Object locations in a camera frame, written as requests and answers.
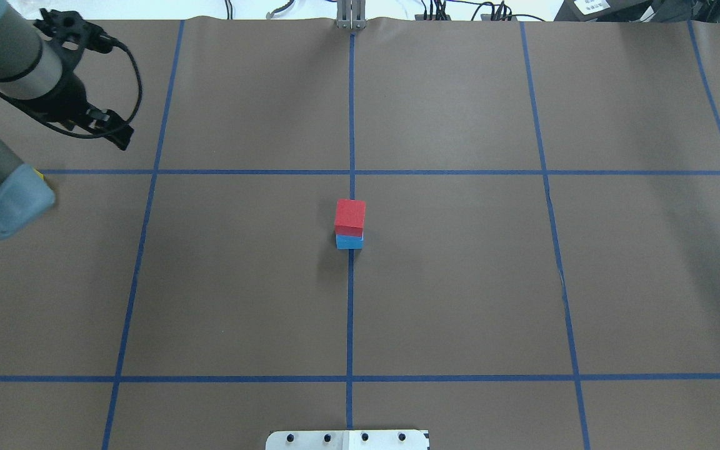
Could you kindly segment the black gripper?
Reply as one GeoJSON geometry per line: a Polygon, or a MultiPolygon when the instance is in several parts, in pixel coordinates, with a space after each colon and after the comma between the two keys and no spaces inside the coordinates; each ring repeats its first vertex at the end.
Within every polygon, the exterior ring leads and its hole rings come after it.
{"type": "Polygon", "coordinates": [[[119,150],[128,150],[134,129],[112,110],[92,109],[86,88],[77,75],[62,77],[46,94],[38,97],[38,119],[62,129],[89,129],[92,136],[106,139],[119,150]]]}

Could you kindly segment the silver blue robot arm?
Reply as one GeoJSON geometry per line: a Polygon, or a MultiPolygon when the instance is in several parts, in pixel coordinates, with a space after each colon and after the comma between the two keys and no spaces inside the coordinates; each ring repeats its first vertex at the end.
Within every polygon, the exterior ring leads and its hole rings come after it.
{"type": "MultiPolygon", "coordinates": [[[[128,46],[76,11],[41,9],[28,22],[11,4],[0,1],[0,100],[49,130],[72,139],[105,139],[126,150],[143,100],[143,80],[128,46]],[[137,95],[126,119],[88,100],[76,68],[86,51],[120,49],[134,71],[137,95]]],[[[56,194],[34,166],[0,139],[0,241],[40,218],[56,194]]]]}

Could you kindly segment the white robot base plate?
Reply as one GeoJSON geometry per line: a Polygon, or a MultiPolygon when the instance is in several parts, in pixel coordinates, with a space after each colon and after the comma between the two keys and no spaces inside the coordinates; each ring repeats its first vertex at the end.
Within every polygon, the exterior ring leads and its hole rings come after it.
{"type": "Polygon", "coordinates": [[[266,449],[429,449],[429,433],[417,429],[302,430],[269,434],[266,449]]]}

